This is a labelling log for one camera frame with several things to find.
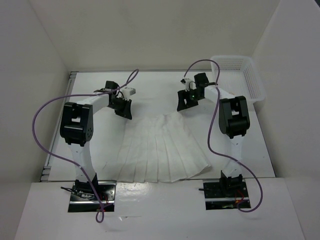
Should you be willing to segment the white pleated skirt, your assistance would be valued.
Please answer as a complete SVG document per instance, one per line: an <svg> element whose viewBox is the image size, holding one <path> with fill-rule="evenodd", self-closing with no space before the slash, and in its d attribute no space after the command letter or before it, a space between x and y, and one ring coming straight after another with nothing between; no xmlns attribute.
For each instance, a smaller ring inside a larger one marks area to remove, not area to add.
<svg viewBox="0 0 320 240"><path fill-rule="evenodd" d="M126 183L188 180L211 164L178 112L129 121L109 176Z"/></svg>

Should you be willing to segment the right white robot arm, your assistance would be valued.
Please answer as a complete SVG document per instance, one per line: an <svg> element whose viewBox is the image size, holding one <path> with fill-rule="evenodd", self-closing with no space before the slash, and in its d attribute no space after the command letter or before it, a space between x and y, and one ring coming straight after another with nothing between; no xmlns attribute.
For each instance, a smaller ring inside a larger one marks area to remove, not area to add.
<svg viewBox="0 0 320 240"><path fill-rule="evenodd" d="M210 100L216 104L209 125L207 145L213 154L228 159L228 163L220 171L219 192L223 196L229 197L241 189L243 182L242 145L250 128L247 100L242 95L235 96L221 89L216 82L209 82L205 73L195 75L194 80L184 77L180 82L185 86L185 89L177 92L177 111L198 106L199 100L202 99ZM218 117L220 132L227 136L230 155L219 153L211 147L211 133L216 117Z"/></svg>

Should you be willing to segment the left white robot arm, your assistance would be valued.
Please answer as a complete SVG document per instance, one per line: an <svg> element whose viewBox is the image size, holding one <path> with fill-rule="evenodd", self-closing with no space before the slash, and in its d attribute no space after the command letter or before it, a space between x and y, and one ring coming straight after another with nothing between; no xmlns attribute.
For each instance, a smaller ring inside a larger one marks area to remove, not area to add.
<svg viewBox="0 0 320 240"><path fill-rule="evenodd" d="M66 102L63 106L60 136L65 140L75 162L76 178L73 190L93 200L100 193L97 173L93 168L90 140L94 133L94 114L110 108L120 117L131 120L132 87L120 86L107 81L105 87L95 90L88 98L78 102Z"/></svg>

